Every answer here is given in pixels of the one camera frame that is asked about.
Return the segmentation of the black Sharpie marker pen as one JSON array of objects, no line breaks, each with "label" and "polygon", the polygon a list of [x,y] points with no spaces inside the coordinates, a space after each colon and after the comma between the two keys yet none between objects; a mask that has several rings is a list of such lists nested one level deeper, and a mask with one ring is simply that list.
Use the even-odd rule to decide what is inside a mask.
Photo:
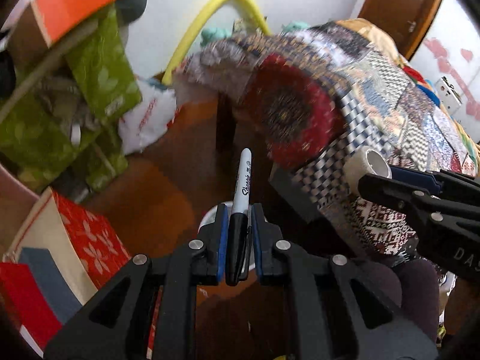
[{"label": "black Sharpie marker pen", "polygon": [[245,148],[240,155],[238,177],[229,217],[225,258],[225,282],[236,286],[248,276],[250,258],[249,208],[251,190],[251,150]]}]

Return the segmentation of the green floral gift bag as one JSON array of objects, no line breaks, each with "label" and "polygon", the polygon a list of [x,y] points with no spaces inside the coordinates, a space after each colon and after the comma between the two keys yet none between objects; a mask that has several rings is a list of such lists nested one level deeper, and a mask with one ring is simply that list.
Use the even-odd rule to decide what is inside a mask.
[{"label": "green floral gift bag", "polygon": [[128,167],[116,124],[142,100],[125,54],[116,8],[101,9],[18,72],[1,100],[1,156],[39,193],[69,167],[94,191]]}]

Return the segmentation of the white sliding wardrobe with hearts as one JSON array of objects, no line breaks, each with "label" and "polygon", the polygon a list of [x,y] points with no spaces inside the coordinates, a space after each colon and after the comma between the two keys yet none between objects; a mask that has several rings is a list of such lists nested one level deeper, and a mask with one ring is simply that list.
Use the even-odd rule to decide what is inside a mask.
[{"label": "white sliding wardrobe with hearts", "polygon": [[452,117],[479,142],[479,33],[459,2],[442,0],[410,64],[434,88],[447,77],[462,102]]}]

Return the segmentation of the patchwork patterned bed quilt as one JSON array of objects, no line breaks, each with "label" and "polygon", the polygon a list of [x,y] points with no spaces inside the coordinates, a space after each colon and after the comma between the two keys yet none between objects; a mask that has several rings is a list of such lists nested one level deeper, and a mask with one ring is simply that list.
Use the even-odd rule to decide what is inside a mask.
[{"label": "patchwork patterned bed quilt", "polygon": [[374,41],[329,22],[291,33],[237,33],[183,59],[178,99],[219,94],[259,131],[287,178],[281,194],[316,212],[356,254],[405,255],[405,217],[354,195],[344,167],[364,147],[417,171],[479,174],[479,147]]}]

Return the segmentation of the beige tape roll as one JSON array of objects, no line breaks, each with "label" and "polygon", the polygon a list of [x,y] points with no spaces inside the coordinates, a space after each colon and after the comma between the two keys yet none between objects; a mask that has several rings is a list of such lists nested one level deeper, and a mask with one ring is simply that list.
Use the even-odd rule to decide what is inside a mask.
[{"label": "beige tape roll", "polygon": [[369,146],[362,146],[346,160],[343,166],[346,183],[353,194],[359,196],[358,185],[365,175],[392,178],[391,168],[383,156]]}]

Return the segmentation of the orange cardboard box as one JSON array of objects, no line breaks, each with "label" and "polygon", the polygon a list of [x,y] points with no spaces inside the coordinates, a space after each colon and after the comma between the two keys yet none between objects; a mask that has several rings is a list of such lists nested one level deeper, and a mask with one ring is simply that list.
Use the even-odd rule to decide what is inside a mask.
[{"label": "orange cardboard box", "polygon": [[10,30],[7,51],[18,69],[42,56],[78,24],[116,0],[32,0]]}]

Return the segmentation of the white electronic box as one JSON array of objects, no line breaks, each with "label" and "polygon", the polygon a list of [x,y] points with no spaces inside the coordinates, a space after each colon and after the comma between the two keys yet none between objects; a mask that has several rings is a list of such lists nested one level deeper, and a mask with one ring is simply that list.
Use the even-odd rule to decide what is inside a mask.
[{"label": "white electronic box", "polygon": [[448,82],[447,77],[442,76],[435,82],[435,88],[448,114],[454,116],[462,105],[460,95],[456,92],[454,85]]}]

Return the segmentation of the white plastic bag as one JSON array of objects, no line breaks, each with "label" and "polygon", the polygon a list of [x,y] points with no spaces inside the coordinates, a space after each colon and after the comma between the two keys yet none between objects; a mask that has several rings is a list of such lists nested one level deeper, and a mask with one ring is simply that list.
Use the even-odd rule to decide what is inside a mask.
[{"label": "white plastic bag", "polygon": [[142,152],[164,135],[176,116],[176,95],[171,88],[160,88],[137,80],[142,100],[126,112],[118,123],[124,155]]}]

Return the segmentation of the colourful orange blanket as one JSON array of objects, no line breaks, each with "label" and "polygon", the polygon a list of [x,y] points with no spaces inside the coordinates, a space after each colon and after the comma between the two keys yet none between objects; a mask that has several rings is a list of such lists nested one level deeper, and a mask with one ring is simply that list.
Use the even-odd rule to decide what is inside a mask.
[{"label": "colourful orange blanket", "polygon": [[[347,29],[359,33],[364,38],[371,41],[380,52],[388,57],[394,64],[400,68],[409,66],[409,62],[403,57],[397,49],[396,43],[393,38],[386,32],[381,30],[375,24],[370,23],[366,19],[340,19],[335,21]],[[476,144],[468,133],[450,116],[451,124],[455,126],[455,129],[460,135],[465,148],[468,150],[470,157],[479,166],[479,145]]]}]

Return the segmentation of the brown wooden door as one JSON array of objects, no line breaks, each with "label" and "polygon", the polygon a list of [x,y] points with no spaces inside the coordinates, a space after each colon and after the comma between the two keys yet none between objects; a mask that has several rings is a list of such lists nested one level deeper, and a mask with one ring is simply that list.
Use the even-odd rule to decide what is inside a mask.
[{"label": "brown wooden door", "polygon": [[397,50],[411,59],[434,20],[442,0],[364,0],[358,16],[390,35]]}]

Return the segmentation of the red floral box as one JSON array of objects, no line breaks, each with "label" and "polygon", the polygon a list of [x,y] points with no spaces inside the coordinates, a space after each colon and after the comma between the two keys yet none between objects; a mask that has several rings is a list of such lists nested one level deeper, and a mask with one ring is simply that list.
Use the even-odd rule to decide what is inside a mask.
[{"label": "red floral box", "polygon": [[106,217],[46,189],[1,257],[1,304],[42,354],[130,258]]}]

